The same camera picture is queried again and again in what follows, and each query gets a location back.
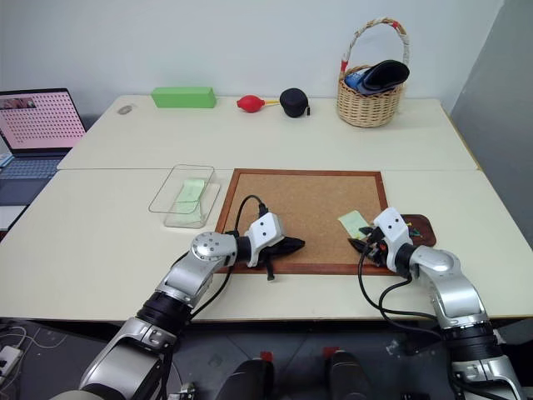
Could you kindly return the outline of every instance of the power strip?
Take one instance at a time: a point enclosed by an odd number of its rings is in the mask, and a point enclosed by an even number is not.
[[[18,348],[4,346],[0,351],[0,386],[15,368],[20,357],[22,357],[22,350]]]

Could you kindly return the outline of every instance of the black cable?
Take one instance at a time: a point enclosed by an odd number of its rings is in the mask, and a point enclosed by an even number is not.
[[[265,203],[255,194],[249,194],[248,196],[243,198],[241,205],[239,206],[239,209],[237,211],[237,217],[235,219],[235,227],[234,227],[235,232],[238,232],[239,230],[239,221],[241,220],[242,209],[244,208],[244,205],[247,203],[247,201],[250,200],[251,198],[255,198],[259,202],[259,206],[265,207]],[[226,274],[226,277],[224,278],[224,281],[222,282],[222,285],[218,288],[215,294],[213,294],[211,298],[209,298],[209,300],[203,303],[200,308],[198,308],[195,312],[191,314],[191,317],[189,318],[190,320],[193,319],[196,315],[198,315],[201,311],[203,311],[209,304],[213,302],[213,300],[215,300],[218,297],[220,293],[222,293],[222,290],[224,290],[224,288],[227,285],[227,282],[230,280],[230,276],[232,275],[232,272],[233,272],[233,266],[230,266],[227,269],[227,274]]]
[[[439,340],[442,340],[442,336],[438,333],[438,332],[435,332],[435,331],[432,331],[431,329],[425,329],[423,327],[411,327],[409,325],[405,325],[403,323],[399,323],[399,322],[396,322],[392,319],[389,318],[388,315],[385,314],[385,308],[383,307],[383,300],[385,299],[385,296],[390,293],[391,291],[393,291],[394,289],[398,289],[398,288],[401,288],[402,286],[405,286],[405,285],[408,285],[409,283],[413,282],[413,278],[412,276],[410,275],[407,280],[405,280],[404,282],[399,282],[399,283],[396,283],[394,285],[391,285],[390,287],[388,287],[387,289],[385,289],[381,295],[380,295],[380,299],[379,299],[379,302],[378,302],[378,309],[380,310],[380,313],[381,315],[383,316],[383,318],[388,322],[390,323],[390,325],[394,325],[395,327],[397,328],[400,328],[400,329],[405,329],[405,330],[409,330],[409,331],[413,331],[413,332],[419,332],[419,333],[427,333],[427,334],[430,334],[430,335],[433,335],[435,337],[437,337]]]
[[[498,396],[497,394],[486,392],[483,389],[479,389],[478,387],[474,387],[472,385],[469,385],[468,383],[461,381],[458,379],[452,371],[449,372],[449,379],[453,384],[455,384],[457,387],[461,388],[464,391],[476,394],[478,396],[481,396],[483,398],[489,398],[491,400],[509,400],[507,397]]]
[[[163,353],[163,363],[162,363],[162,375],[161,375],[161,387],[159,388],[159,393],[156,397],[157,400],[167,400],[167,383],[168,376],[170,375],[170,370],[172,368],[172,347],[168,348]]]
[[[181,256],[180,256],[180,257],[174,262],[174,264],[177,263],[178,261],[181,261],[183,258],[185,258],[185,256],[186,256],[188,253],[189,253],[189,252],[184,252],[184,253],[183,253],[183,254],[182,254],[182,255],[181,255]]]
[[[237,211],[237,217],[235,218],[235,227],[233,228],[235,231],[239,230],[239,221],[241,220],[242,209],[244,208],[244,205],[247,203],[247,201],[251,198],[255,198],[259,202],[259,204],[264,204],[264,202],[255,194],[249,194],[248,196],[243,198],[241,205],[239,206],[239,210]]]
[[[363,263],[365,261],[366,252],[368,251],[368,248],[370,247],[370,244],[367,242],[365,247],[362,250],[361,257],[359,258],[359,264],[357,266],[357,278],[359,280],[359,287],[361,288],[361,292],[363,293],[363,297],[368,301],[368,303],[373,306],[376,310],[380,311],[381,308],[375,304],[372,299],[368,296],[368,293],[366,292],[365,285],[363,284]],[[429,318],[433,321],[436,321],[436,316],[427,314],[425,312],[414,312],[414,311],[401,311],[401,310],[390,310],[389,308],[383,308],[383,311],[390,314],[397,314],[397,315],[409,315],[412,317],[421,317],[421,318]]]
[[[172,358],[172,367],[174,367],[174,370],[176,371],[176,376],[177,376],[177,380],[178,380],[179,383],[180,383],[180,387],[183,386],[182,375],[180,374],[180,370],[179,370],[179,368],[177,367],[176,363],[174,362],[174,359],[173,359],[173,358]]]
[[[211,298],[209,300],[207,300],[205,303],[203,303],[200,308],[198,308],[195,312],[193,312],[191,314],[191,317],[189,319],[193,319],[196,315],[201,313],[204,310],[205,307],[207,307],[209,304],[211,304],[213,302],[213,300],[215,300],[218,297],[218,295],[220,293],[222,293],[222,290],[224,290],[224,287],[227,285],[227,281],[229,281],[230,276],[232,275],[232,271],[233,271],[233,266],[230,266],[227,269],[226,277],[224,278],[224,282],[222,282],[222,285],[218,288],[218,290],[215,292],[215,294],[213,294],[211,296]]]

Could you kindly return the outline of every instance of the cork board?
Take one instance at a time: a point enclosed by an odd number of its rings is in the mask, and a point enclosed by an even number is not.
[[[359,253],[348,242],[348,233],[337,220],[358,210],[371,222],[387,208],[379,172],[289,171],[236,169],[218,219],[217,232],[233,229],[242,199],[256,194],[285,227],[286,235],[306,241],[293,254],[274,260],[275,273],[356,273]],[[243,234],[257,219],[257,202],[249,200],[242,210]],[[363,269],[370,275],[393,275],[370,261]],[[264,268],[236,265],[234,273],[265,273]]]

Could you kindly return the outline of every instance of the laptop screen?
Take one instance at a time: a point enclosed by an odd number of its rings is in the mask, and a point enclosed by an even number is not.
[[[0,134],[13,154],[66,152],[85,134],[67,89],[0,92]]]

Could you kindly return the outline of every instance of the white wall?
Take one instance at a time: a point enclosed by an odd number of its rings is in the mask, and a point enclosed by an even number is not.
[[[82,114],[156,86],[336,96],[354,30],[388,15],[411,35],[409,97],[451,110],[503,0],[17,0],[3,4],[3,86],[68,87]],[[389,27],[355,63],[401,56]]]

